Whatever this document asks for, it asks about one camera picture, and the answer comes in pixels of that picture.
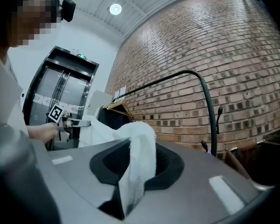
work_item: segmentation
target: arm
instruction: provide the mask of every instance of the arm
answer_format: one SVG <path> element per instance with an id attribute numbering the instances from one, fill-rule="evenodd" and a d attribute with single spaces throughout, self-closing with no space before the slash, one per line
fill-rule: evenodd
<path id="1" fill-rule="evenodd" d="M 46 143 L 58 135 L 57 124 L 47 123 L 40 126 L 26 126 L 29 138 Z"/>

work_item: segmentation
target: round ceiling light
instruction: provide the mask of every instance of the round ceiling light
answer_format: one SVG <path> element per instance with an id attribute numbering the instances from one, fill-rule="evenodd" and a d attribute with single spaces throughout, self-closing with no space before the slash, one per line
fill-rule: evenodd
<path id="1" fill-rule="evenodd" d="M 112 4 L 109 8 L 110 10 L 110 13 L 113 14 L 113 15 L 118 15 L 121 13 L 121 5 L 115 3 L 115 4 Z"/>

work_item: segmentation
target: elevator door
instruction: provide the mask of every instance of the elevator door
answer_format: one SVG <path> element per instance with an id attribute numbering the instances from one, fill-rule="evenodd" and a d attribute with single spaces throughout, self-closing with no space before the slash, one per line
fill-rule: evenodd
<path id="1" fill-rule="evenodd" d="M 81 119 L 88 86 L 89 80 L 72 74 L 70 70 L 46 67 L 35 90 L 29 125 L 52 122 L 47 115 L 54 104 L 58 104 L 70 112 L 72 118 Z M 78 142 L 78 140 L 54 142 L 53 149 L 74 148 L 78 146 Z"/>

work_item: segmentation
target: elevator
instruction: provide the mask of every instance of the elevator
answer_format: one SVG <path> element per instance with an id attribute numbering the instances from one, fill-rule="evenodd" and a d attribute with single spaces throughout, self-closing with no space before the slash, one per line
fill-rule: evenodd
<path id="1" fill-rule="evenodd" d="M 48 113 L 54 104 L 70 112 L 72 118 L 81 119 L 97 68 L 98 64 L 85 56 L 76 56 L 68 50 L 54 47 L 30 84 L 23 106 L 26 125 L 52 122 Z M 52 149 L 75 148 L 78 143 L 79 140 L 55 143 Z"/>

